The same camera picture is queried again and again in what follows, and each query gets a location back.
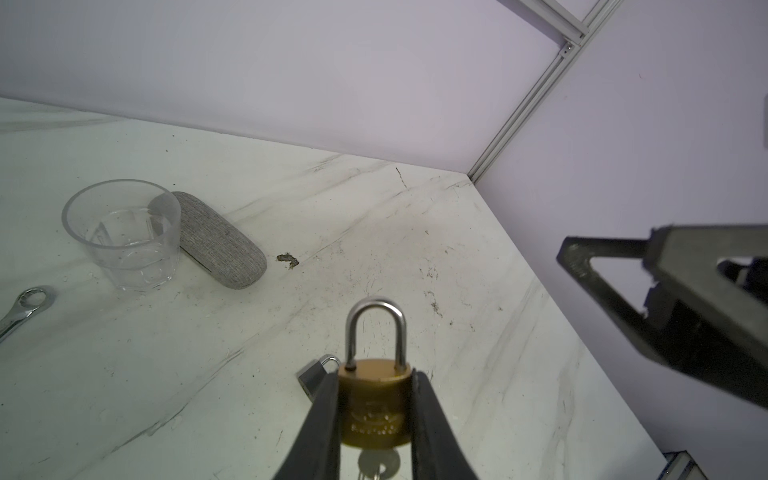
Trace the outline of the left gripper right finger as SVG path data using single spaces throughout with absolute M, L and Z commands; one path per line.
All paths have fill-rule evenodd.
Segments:
M 412 478 L 477 480 L 478 477 L 453 434 L 428 376 L 421 371 L 414 371 L 411 389 Z

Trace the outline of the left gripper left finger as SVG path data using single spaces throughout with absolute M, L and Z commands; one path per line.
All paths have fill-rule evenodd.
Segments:
M 340 459 L 339 379 L 332 373 L 320 384 L 302 427 L 273 479 L 338 479 Z

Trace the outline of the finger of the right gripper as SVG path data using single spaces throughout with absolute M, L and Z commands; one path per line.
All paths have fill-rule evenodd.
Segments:
M 636 310 L 592 266 L 638 259 L 652 276 Z M 560 266 L 644 357 L 767 405 L 767 228 L 664 226 L 647 239 L 570 236 Z

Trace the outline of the silver key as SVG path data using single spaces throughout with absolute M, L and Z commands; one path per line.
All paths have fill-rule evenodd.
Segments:
M 400 470 L 401 458 L 395 449 L 362 450 L 358 457 L 358 480 L 388 480 Z

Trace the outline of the brass padlock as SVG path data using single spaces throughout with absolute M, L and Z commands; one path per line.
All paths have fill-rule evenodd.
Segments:
M 371 309 L 394 321 L 392 359 L 356 358 L 357 326 Z M 411 441 L 410 401 L 413 369 L 406 360 L 407 323 L 401 308 L 384 297 L 369 297 L 350 310 L 345 326 L 345 361 L 338 369 L 339 428 L 342 444 L 386 450 Z

